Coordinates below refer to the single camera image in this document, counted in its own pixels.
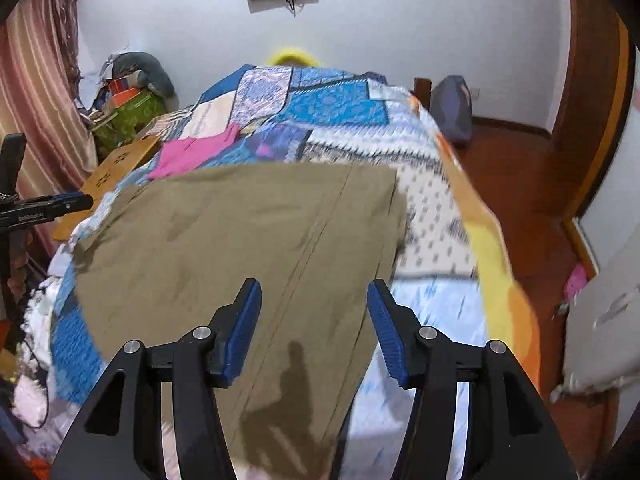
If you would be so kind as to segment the khaki olive pants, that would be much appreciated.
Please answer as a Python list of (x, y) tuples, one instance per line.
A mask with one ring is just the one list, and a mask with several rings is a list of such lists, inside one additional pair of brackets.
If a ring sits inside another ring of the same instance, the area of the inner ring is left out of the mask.
[(258, 162), (128, 185), (74, 251), (96, 348), (174, 341), (247, 278), (262, 310), (240, 377), (218, 393), (233, 458), (322, 479), (374, 347), (370, 281), (389, 278), (406, 202), (386, 166)]

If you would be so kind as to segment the striped pink gold curtain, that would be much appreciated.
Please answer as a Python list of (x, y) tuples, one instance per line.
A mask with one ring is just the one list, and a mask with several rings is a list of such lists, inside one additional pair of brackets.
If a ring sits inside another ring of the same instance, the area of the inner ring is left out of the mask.
[(79, 81), (77, 0), (20, 0), (1, 25), (1, 134), (27, 140), (19, 196), (77, 190), (96, 169)]

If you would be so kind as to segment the pink folded cloth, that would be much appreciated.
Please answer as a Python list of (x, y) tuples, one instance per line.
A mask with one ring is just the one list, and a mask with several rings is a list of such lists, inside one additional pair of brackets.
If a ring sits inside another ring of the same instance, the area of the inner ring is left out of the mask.
[(167, 142), (160, 149), (157, 165), (148, 174), (150, 180), (158, 180), (194, 170), (231, 146), (241, 127), (232, 122), (223, 132), (205, 138), (179, 139)]

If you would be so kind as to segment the white suitcase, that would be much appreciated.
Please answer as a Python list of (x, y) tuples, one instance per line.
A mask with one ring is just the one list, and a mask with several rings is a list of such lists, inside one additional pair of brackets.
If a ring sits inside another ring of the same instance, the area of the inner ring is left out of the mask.
[(639, 380), (639, 233), (568, 304), (563, 379), (549, 400)]

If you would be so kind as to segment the grey plush toy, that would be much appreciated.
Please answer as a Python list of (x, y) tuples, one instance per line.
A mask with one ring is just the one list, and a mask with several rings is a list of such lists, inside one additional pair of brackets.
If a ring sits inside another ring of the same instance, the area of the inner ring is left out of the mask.
[(162, 99), (175, 95), (175, 87), (160, 61), (152, 54), (130, 51), (118, 54), (112, 64), (114, 78), (136, 75), (142, 87), (146, 87)]

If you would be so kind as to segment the blue patchwork bed quilt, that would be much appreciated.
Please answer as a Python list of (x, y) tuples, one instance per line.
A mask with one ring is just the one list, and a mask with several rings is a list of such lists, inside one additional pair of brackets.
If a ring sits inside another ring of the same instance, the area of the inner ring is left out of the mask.
[[(191, 136), (198, 112), (219, 126)], [(247, 278), (262, 285), (262, 313), (242, 374), (218, 398), (244, 479), (392, 473), (413, 393), (376, 343), (374, 278), (451, 340), (504, 341), (538, 378), (539, 326), (500, 224), (405, 88), (246, 66), (154, 130), (163, 151), (76, 229), (54, 304), (60, 399), (84, 403), (126, 340), (176, 339)], [(172, 174), (164, 162), (180, 143), (201, 159)]]

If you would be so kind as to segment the pink slipper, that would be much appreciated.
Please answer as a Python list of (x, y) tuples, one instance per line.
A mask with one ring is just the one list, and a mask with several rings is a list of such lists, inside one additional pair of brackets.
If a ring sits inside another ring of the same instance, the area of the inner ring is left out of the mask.
[(564, 300), (572, 300), (578, 292), (584, 289), (588, 281), (589, 278), (584, 266), (581, 263), (576, 264), (563, 286)]

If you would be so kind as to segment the white frosted wardrobe sliding door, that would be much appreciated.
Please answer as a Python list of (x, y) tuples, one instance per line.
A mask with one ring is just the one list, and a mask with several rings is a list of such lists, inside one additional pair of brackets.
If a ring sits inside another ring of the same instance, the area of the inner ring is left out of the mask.
[(639, 52), (636, 52), (634, 88), (620, 142), (596, 194), (577, 220), (594, 270), (603, 268), (637, 229), (639, 184)]

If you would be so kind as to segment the grey purple backpack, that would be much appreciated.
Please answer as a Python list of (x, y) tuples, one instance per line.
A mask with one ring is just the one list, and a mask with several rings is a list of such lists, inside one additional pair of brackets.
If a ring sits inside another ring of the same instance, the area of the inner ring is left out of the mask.
[(469, 86), (460, 75), (449, 75), (432, 90), (430, 113), (442, 136), (452, 145), (472, 139), (473, 109)]

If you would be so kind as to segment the brown wooden door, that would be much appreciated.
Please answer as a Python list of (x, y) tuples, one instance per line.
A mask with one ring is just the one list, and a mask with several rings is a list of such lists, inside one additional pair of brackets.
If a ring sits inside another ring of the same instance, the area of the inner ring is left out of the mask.
[(570, 52), (552, 132), (555, 208), (581, 217), (620, 143), (634, 76), (634, 46), (611, 0), (570, 0)]

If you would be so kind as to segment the yellow foam bed rail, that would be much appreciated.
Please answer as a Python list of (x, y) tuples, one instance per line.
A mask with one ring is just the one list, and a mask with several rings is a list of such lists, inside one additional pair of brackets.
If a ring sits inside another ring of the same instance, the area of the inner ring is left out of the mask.
[(308, 52), (297, 48), (284, 48), (271, 55), (269, 66), (319, 67), (320, 63)]

